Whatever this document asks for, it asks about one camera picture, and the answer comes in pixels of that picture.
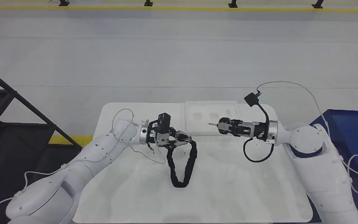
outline floor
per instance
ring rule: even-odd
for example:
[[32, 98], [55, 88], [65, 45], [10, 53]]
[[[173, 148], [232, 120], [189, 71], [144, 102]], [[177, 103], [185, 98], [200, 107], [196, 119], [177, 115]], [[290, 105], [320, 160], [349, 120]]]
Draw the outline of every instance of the floor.
[[[357, 21], [336, 12], [0, 10], [0, 78], [77, 136], [94, 133], [108, 102], [244, 102], [272, 80], [307, 86], [323, 111], [358, 110]], [[262, 92], [284, 124], [319, 115], [301, 88]], [[39, 121], [17, 103], [1, 119]]]

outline black cord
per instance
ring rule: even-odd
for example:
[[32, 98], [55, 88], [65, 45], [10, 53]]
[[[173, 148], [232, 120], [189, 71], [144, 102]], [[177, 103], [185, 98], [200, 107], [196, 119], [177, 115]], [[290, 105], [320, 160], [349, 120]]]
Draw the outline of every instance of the black cord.
[[272, 155], [272, 152], [274, 151], [274, 146], [275, 146], [274, 144], [271, 144], [270, 153], [269, 153], [265, 158], [263, 158], [263, 159], [261, 159], [261, 160], [251, 160], [251, 159], [247, 156], [247, 154], [246, 154], [246, 144], [247, 144], [248, 142], [252, 141], [252, 140], [253, 140], [253, 138], [248, 139], [248, 140], [244, 143], [244, 146], [243, 146], [244, 155], [245, 155], [245, 157], [247, 158], [247, 160], [250, 161], [250, 162], [264, 162], [265, 160], [267, 160], [268, 158], [270, 158], [270, 156]]
[[167, 148], [168, 149], [167, 161], [168, 161], [168, 165], [170, 167], [170, 178], [171, 178], [173, 186], [176, 188], [185, 188], [189, 184], [189, 181], [190, 181], [190, 177], [192, 174], [192, 170], [194, 168], [195, 160], [197, 158], [196, 142], [191, 141], [190, 144], [191, 144], [190, 155], [189, 155], [188, 162], [185, 166], [183, 182], [180, 182], [178, 180], [177, 175], [175, 173], [175, 165], [174, 165], [174, 161], [173, 161], [173, 150], [174, 149]]

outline black stand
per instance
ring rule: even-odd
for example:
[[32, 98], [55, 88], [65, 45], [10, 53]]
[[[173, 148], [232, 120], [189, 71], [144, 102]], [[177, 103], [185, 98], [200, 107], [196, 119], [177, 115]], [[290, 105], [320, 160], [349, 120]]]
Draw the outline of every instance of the black stand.
[[231, 0], [231, 3], [229, 3], [229, 8], [237, 8], [236, 0]]
[[59, 134], [61, 134], [65, 139], [67, 139], [74, 146], [76, 146], [78, 148], [82, 148], [77, 142], [75, 142], [73, 139], [71, 139], [70, 136], [68, 136], [63, 130], [61, 130], [59, 127], [57, 127], [56, 124], [54, 124], [50, 119], [48, 119], [43, 113], [41, 113], [36, 107], [34, 107], [25, 98], [23, 98], [17, 91], [15, 91], [8, 84], [6, 84], [2, 79], [0, 79], [0, 86], [4, 89], [5, 92], [8, 93], [8, 95], [6, 96], [6, 101], [4, 101], [4, 104], [0, 105], [1, 112], [4, 112], [5, 109], [7, 108], [7, 106], [10, 104], [10, 102], [15, 98], [18, 101], [20, 101], [22, 104], [24, 104], [27, 108], [29, 108], [32, 112], [34, 112], [34, 114], [36, 114], [38, 117], [40, 117], [44, 122], [48, 123], [55, 131], [57, 131]]
[[150, 0], [145, 0], [144, 6], [153, 6], [153, 2]]
[[313, 8], [323, 8], [322, 7], [323, 0], [318, 0], [316, 4], [313, 4]]
[[60, 0], [60, 4], [58, 6], [68, 6], [69, 2], [66, 2], [66, 0]]

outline wire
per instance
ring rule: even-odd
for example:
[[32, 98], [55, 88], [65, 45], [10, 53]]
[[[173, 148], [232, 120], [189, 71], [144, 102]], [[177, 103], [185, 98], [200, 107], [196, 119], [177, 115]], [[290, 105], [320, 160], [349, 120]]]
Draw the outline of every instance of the wire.
[[26, 188], [27, 188], [27, 185], [28, 185], [28, 180], [27, 180], [27, 174], [40, 174], [40, 175], [47, 175], [47, 176], [49, 176], [49, 175], [52, 175], [52, 174], [55, 174], [55, 173], [57, 173], [58, 171], [60, 171], [60, 170], [62, 170], [62, 169], [64, 169], [64, 168], [59, 168], [58, 170], [56, 170], [56, 171], [53, 171], [53, 172], [51, 172], [51, 173], [49, 173], [49, 174], [46, 174], [46, 173], [44, 173], [44, 172], [34, 172], [34, 171], [27, 171], [27, 172], [25, 172], [24, 174], [23, 174], [23, 176], [25, 177], [25, 187], [23, 188], [23, 190], [22, 191], [24, 191]]
[[[128, 126], [124, 129], [124, 131], [123, 131], [123, 132], [121, 133], [121, 135], [119, 136], [119, 138], [116, 137], [116, 135], [115, 135], [115, 133], [114, 133], [114, 131], [113, 131], [113, 130], [114, 130], [114, 128], [113, 128], [113, 126], [114, 126], [114, 120], [115, 120], [116, 116], [117, 116], [120, 112], [122, 112], [123, 110], [129, 110], [129, 111], [132, 113], [132, 119], [130, 120], [130, 124], [132, 123], [132, 121], [133, 121], [133, 119], [134, 119], [134, 113], [133, 113], [133, 111], [132, 111], [131, 109], [128, 109], [128, 108], [121, 109], [121, 110], [118, 111], [118, 112], [116, 113], [116, 115], [113, 117], [113, 120], [112, 120], [112, 133], [113, 133], [113, 136], [115, 137], [115, 139], [116, 139], [118, 142], [121, 142], [120, 138], [122, 137], [123, 133], [128, 129], [128, 127], [129, 127], [129, 125], [130, 125], [130, 124], [128, 124]], [[164, 162], [158, 162], [158, 161], [152, 160], [151, 158], [149, 158], [148, 156], [146, 156], [144, 153], [142, 153], [142, 152], [140, 152], [140, 151], [134, 150], [133, 147], [130, 146], [130, 145], [128, 145], [128, 144], [127, 144], [127, 147], [130, 147], [130, 148], [133, 150], [133, 152], [139, 152], [139, 153], [141, 153], [143, 156], [145, 156], [147, 159], [149, 159], [149, 160], [151, 160], [151, 161], [153, 161], [153, 162], [156, 162], [156, 163], [158, 163], [158, 164], [165, 164], [165, 163], [166, 163], [166, 159], [164, 159]]]
[[14, 198], [14, 197], [4, 199], [4, 200], [2, 200], [2, 201], [0, 202], [0, 204], [3, 203], [3, 202], [6, 202], [7, 200], [11, 200], [11, 199], [13, 199], [13, 198]]
[[149, 158], [148, 156], [146, 156], [144, 153], [142, 153], [142, 152], [140, 152], [140, 151], [134, 150], [132, 146], [129, 146], [129, 147], [132, 148], [133, 152], [139, 152], [140, 154], [142, 154], [143, 156], [145, 156], [147, 159], [149, 159], [149, 160], [151, 160], [151, 161], [153, 161], [153, 162], [156, 162], [156, 163], [158, 163], [158, 164], [165, 164], [165, 163], [167, 162], [165, 158], [163, 158], [163, 159], [164, 159], [164, 162], [158, 162], [158, 161], [152, 160], [151, 158]]
[[[356, 157], [356, 156], [358, 156], [358, 155], [353, 155], [353, 156], [349, 159], [348, 164], [347, 164], [348, 181], [351, 181], [351, 175], [350, 175], [349, 170], [352, 170], [352, 171], [354, 171], [356, 174], [358, 174], [357, 171], [355, 171], [355, 170], [353, 170], [352, 168], [350, 168], [351, 162], [352, 162], [352, 160], [354, 159], [354, 157]], [[353, 190], [355, 193], [358, 194], [358, 191], [354, 188], [352, 182], [351, 182], [351, 188], [352, 188], [352, 190]]]
[[253, 140], [253, 138], [249, 138], [248, 140], [246, 140], [246, 142], [244, 143], [244, 146], [243, 146], [243, 151], [244, 151], [244, 155], [245, 155], [246, 159], [247, 159], [248, 161], [250, 161], [250, 162], [259, 163], [259, 162], [264, 162], [265, 160], [267, 160], [268, 158], [270, 158], [270, 156], [272, 155], [272, 152], [274, 151], [274, 146], [275, 146], [274, 144], [271, 144], [270, 153], [269, 153], [265, 158], [263, 158], [263, 159], [261, 159], [261, 160], [252, 160], [252, 159], [250, 159], [250, 158], [247, 156], [247, 154], [246, 154], [246, 144], [247, 144], [248, 142], [252, 141], [252, 140]]
[[303, 85], [298, 84], [298, 83], [296, 83], [296, 82], [290, 82], [290, 81], [271, 81], [271, 82], [265, 82], [265, 83], [260, 84], [259, 86], [257, 86], [257, 87], [256, 87], [257, 92], [260, 92], [260, 91], [258, 90], [258, 88], [260, 88], [260, 87], [263, 86], [263, 85], [269, 84], [269, 83], [290, 83], [290, 84], [298, 85], [298, 86], [304, 88], [305, 90], [307, 90], [307, 91], [309, 92], [309, 94], [311, 94], [311, 96], [312, 96], [312, 98], [313, 98], [313, 100], [314, 100], [314, 102], [315, 102], [315, 105], [317, 106], [317, 109], [318, 109], [319, 113], [321, 114], [321, 117], [322, 117], [322, 119], [323, 119], [323, 121], [324, 121], [324, 123], [325, 123], [325, 125], [326, 125], [326, 127], [327, 127], [328, 136], [331, 137], [331, 132], [329, 131], [328, 122], [327, 122], [326, 119], [324, 118], [323, 113], [322, 113], [321, 109], [320, 109], [319, 106], [318, 106], [317, 100], [315, 99], [315, 97], [314, 97], [314, 95], [313, 95], [313, 93], [312, 93], [311, 91], [309, 91], [306, 87], [304, 87]]
[[112, 120], [112, 133], [113, 133], [113, 136], [114, 138], [118, 141], [118, 142], [121, 142], [122, 140], [119, 140], [119, 138], [116, 137], [115, 133], [114, 133], [114, 128], [113, 128], [113, 125], [114, 125], [114, 120], [116, 119], [117, 115], [122, 112], [123, 110], [129, 110], [131, 113], [132, 113], [132, 118], [130, 119], [130, 123], [128, 124], [128, 126], [123, 130], [123, 132], [120, 134], [119, 138], [122, 137], [123, 133], [129, 128], [129, 125], [132, 123], [133, 119], [134, 119], [134, 113], [131, 109], [128, 109], [128, 108], [124, 108], [124, 109], [121, 109], [120, 111], [118, 111], [116, 113], [116, 115], [114, 115], [113, 117], [113, 120]]
[[[44, 173], [44, 172], [34, 172], [34, 171], [27, 171], [27, 172], [25, 172], [24, 174], [23, 174], [23, 176], [25, 177], [25, 186], [24, 186], [24, 188], [21, 190], [22, 192], [27, 188], [27, 185], [29, 184], [29, 181], [28, 181], [28, 179], [27, 179], [27, 174], [40, 174], [40, 175], [52, 175], [52, 174], [55, 174], [55, 173], [57, 173], [58, 171], [60, 171], [60, 170], [62, 170], [62, 169], [64, 169], [64, 168], [59, 168], [58, 170], [56, 170], [56, 171], [53, 171], [53, 172], [51, 172], [51, 173], [49, 173], [49, 174], [46, 174], [46, 173]], [[7, 198], [7, 199], [4, 199], [4, 200], [2, 200], [1, 202], [0, 202], [0, 204], [1, 203], [3, 203], [3, 202], [6, 202], [7, 200], [11, 200], [11, 199], [13, 199], [14, 197], [11, 197], [11, 198]]]
[[[129, 122], [129, 124], [127, 125], [127, 127], [126, 127], [126, 128], [123, 130], [123, 132], [119, 135], [119, 138], [117, 138], [117, 137], [116, 137], [116, 134], [114, 133], [114, 121], [115, 121], [117, 115], [118, 115], [120, 112], [122, 112], [123, 110], [128, 110], [128, 111], [130, 111], [130, 112], [132, 113], [132, 118], [130, 119], [130, 122]], [[134, 113], [133, 113], [133, 111], [132, 111], [131, 109], [128, 109], [128, 108], [123, 108], [123, 109], [119, 110], [119, 111], [114, 115], [114, 117], [113, 117], [113, 119], [112, 119], [112, 124], [111, 124], [111, 132], [112, 132], [112, 134], [113, 134], [113, 137], [117, 140], [117, 142], [124, 143], [124, 142], [122, 142], [122, 139], [120, 139], [120, 138], [122, 137], [122, 135], [124, 134], [124, 132], [129, 128], [129, 126], [133, 123], [133, 119], [134, 119]], [[109, 155], [115, 148], [116, 148], [116, 145], [115, 145], [115, 147], [113, 147], [113, 149], [112, 149], [110, 152], [108, 152], [108, 155]], [[80, 159], [80, 160], [74, 160], [74, 161], [71, 161], [71, 162], [94, 162], [94, 163], [97, 163], [97, 162], [103, 161], [105, 158], [107, 158], [107, 156], [103, 157], [102, 159], [100, 159], [100, 160], [98, 160], [98, 161]]]

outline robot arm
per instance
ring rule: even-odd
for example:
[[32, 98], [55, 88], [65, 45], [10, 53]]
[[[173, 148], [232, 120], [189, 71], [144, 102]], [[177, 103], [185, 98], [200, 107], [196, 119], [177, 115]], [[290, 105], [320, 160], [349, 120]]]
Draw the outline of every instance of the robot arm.
[[249, 137], [246, 143], [256, 137], [259, 141], [274, 145], [283, 144], [306, 193], [314, 203], [323, 224], [354, 224], [358, 222], [358, 210], [354, 204], [351, 182], [342, 163], [343, 158], [320, 124], [313, 126], [296, 124], [285, 129], [279, 121], [272, 121], [258, 103], [260, 93], [245, 97], [250, 105], [258, 105], [265, 113], [266, 122], [247, 123], [241, 120], [221, 118], [217, 124], [221, 134]]
[[148, 128], [145, 124], [135, 124], [129, 120], [118, 119], [108, 133], [95, 138], [68, 164], [62, 165], [55, 174], [38, 180], [15, 194], [6, 208], [6, 215], [11, 219], [9, 224], [68, 224], [72, 222], [79, 198], [84, 187], [99, 172], [110, 165], [129, 146], [155, 143], [160, 139], [158, 147], [169, 147], [186, 144], [191, 138], [182, 137], [182, 132], [173, 128], [161, 130], [169, 121], [158, 123]]

